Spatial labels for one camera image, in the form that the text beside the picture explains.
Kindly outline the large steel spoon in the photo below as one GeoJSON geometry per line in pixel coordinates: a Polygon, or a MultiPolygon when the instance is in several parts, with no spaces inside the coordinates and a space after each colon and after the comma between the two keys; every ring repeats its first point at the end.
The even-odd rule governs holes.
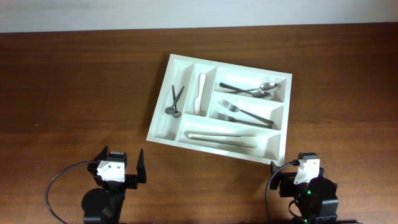
{"type": "Polygon", "coordinates": [[[265,100],[271,100],[273,95],[265,90],[262,89],[255,89],[255,90],[242,90],[240,88],[236,88],[234,86],[231,85],[227,85],[225,83],[220,83],[219,84],[220,87],[223,88],[227,88],[229,90],[234,90],[236,92],[240,92],[240,93],[247,93],[249,95],[251,95],[253,98],[262,98],[265,100]]]}
{"type": "Polygon", "coordinates": [[[276,82],[266,82],[266,83],[261,84],[258,88],[252,88],[252,89],[247,89],[247,90],[238,89],[234,86],[231,86],[231,85],[228,85],[225,83],[220,83],[219,86],[222,88],[227,88],[227,89],[233,90],[236,93],[242,93],[245,91],[255,91],[255,90],[268,91],[268,90],[278,88],[279,84],[276,82]]]}

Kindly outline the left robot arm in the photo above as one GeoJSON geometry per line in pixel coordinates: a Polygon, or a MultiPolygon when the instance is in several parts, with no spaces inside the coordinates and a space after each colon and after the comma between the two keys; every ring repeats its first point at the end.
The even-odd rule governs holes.
{"type": "Polygon", "coordinates": [[[127,189],[136,189],[138,175],[126,174],[125,152],[102,151],[88,164],[97,188],[89,190],[81,201],[83,223],[119,223],[127,189]]]}

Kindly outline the white cutlery tray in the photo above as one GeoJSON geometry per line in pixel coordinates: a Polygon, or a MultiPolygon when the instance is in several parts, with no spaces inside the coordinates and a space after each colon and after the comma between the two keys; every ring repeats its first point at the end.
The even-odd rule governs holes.
{"type": "Polygon", "coordinates": [[[285,162],[291,88],[290,73],[172,54],[165,70],[147,140],[263,164],[275,162],[280,166],[285,162]],[[195,115],[193,101],[197,97],[198,77],[201,73],[206,74],[206,82],[201,115],[195,115]],[[220,83],[225,83],[247,90],[258,88],[266,82],[279,84],[278,88],[267,91],[273,95],[271,100],[253,98],[247,93],[236,93],[219,86],[220,83]],[[174,101],[172,85],[176,94],[185,87],[177,103],[177,109],[182,113],[179,118],[165,113],[165,109],[172,106],[174,101]],[[222,100],[273,121],[272,129],[218,119],[217,114],[220,113],[242,121],[266,124],[242,112],[227,110],[222,106],[222,100]],[[253,134],[257,136],[257,147],[237,147],[192,140],[187,138],[187,132],[253,134]]]}

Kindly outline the steel serrated tongs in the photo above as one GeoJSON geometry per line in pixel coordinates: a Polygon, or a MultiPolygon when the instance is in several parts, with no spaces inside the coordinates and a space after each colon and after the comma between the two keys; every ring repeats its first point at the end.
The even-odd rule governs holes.
{"type": "Polygon", "coordinates": [[[197,141],[214,142],[237,147],[257,147],[257,136],[253,134],[187,132],[186,136],[189,139],[197,141]]]}

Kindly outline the pink plastic knife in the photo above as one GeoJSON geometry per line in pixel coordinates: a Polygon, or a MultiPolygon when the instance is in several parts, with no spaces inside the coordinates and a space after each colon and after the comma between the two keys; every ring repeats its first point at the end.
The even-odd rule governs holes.
{"type": "Polygon", "coordinates": [[[201,103],[202,103],[202,99],[203,99],[205,82],[206,82],[206,74],[205,73],[199,74],[198,93],[197,93],[197,97],[193,101],[193,109],[194,109],[195,115],[201,115],[201,103]]]}

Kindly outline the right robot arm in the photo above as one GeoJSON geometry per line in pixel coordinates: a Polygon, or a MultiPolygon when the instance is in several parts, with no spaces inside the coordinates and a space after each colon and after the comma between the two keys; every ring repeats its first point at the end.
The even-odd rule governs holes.
{"type": "Polygon", "coordinates": [[[147,180],[136,193],[138,221],[312,223],[336,215],[336,185],[316,175],[296,184],[299,164],[263,148],[158,145],[144,152],[147,180]]]}

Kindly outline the small steel teaspoon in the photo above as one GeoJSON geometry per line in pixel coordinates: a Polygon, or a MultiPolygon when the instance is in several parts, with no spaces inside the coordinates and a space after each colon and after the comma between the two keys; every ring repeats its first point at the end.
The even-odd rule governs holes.
{"type": "Polygon", "coordinates": [[[179,117],[181,116],[181,114],[182,114],[182,113],[177,109],[177,103],[178,103],[178,101],[179,101],[179,99],[180,99],[180,96],[181,96],[181,94],[182,94],[183,89],[184,89],[184,87],[182,87],[182,89],[179,91],[179,93],[176,94],[176,93],[175,93],[175,88],[174,88],[174,86],[172,86],[172,93],[173,93],[173,97],[174,97],[174,102],[173,102],[173,105],[172,105],[172,116],[173,116],[174,118],[179,118],[179,117]]]}
{"type": "Polygon", "coordinates": [[[179,101],[179,99],[180,99],[180,97],[181,97],[181,95],[183,93],[184,88],[185,87],[183,86],[181,88],[181,90],[179,91],[179,93],[176,95],[175,94],[175,88],[172,85],[172,93],[173,93],[174,101],[173,101],[172,106],[169,106],[169,107],[167,107],[165,109],[165,113],[166,114],[171,114],[174,118],[179,118],[182,115],[182,113],[177,109],[177,103],[178,103],[178,101],[179,101]]]}

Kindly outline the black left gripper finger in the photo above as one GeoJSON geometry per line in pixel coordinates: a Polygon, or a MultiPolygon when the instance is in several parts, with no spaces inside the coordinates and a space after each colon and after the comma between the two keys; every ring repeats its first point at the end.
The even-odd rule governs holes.
{"type": "Polygon", "coordinates": [[[141,149],[139,153],[139,158],[137,160],[137,183],[140,184],[145,184],[147,182],[147,174],[146,174],[146,168],[144,164],[144,150],[141,149]]]}
{"type": "Polygon", "coordinates": [[[105,146],[99,154],[97,154],[94,158],[93,161],[104,161],[106,160],[108,155],[108,146],[105,146]]]}

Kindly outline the steel fork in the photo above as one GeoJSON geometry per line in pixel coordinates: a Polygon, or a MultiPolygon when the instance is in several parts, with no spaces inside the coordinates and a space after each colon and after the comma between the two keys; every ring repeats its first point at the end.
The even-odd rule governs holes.
{"type": "Polygon", "coordinates": [[[234,113],[242,112],[242,113],[247,114],[247,115],[249,115],[249,116],[251,116],[251,117],[253,117],[253,118],[255,118],[255,119],[259,120],[259,121],[262,121],[263,123],[268,124],[268,125],[271,125],[271,126],[272,126],[272,125],[274,124],[273,121],[271,121],[271,120],[269,120],[269,119],[265,119],[265,118],[260,117],[260,116],[258,116],[258,115],[252,114],[252,113],[247,112],[247,111],[245,111],[245,110],[242,110],[242,109],[238,108],[237,106],[233,105],[232,103],[230,103],[230,102],[228,102],[228,101],[226,101],[226,100],[222,100],[222,101],[221,101],[221,104],[222,104],[222,106],[223,106],[224,108],[226,108],[227,110],[232,111],[232,112],[234,112],[234,113]]]}
{"type": "Polygon", "coordinates": [[[268,128],[268,129],[272,129],[271,125],[268,124],[258,124],[258,123],[252,123],[249,121],[242,121],[236,118],[233,118],[231,116],[227,116],[225,114],[217,114],[217,118],[223,121],[228,121],[228,122],[233,122],[233,123],[241,123],[241,124],[246,124],[246,125],[250,125],[250,126],[256,126],[256,127],[260,127],[260,128],[268,128]]]}

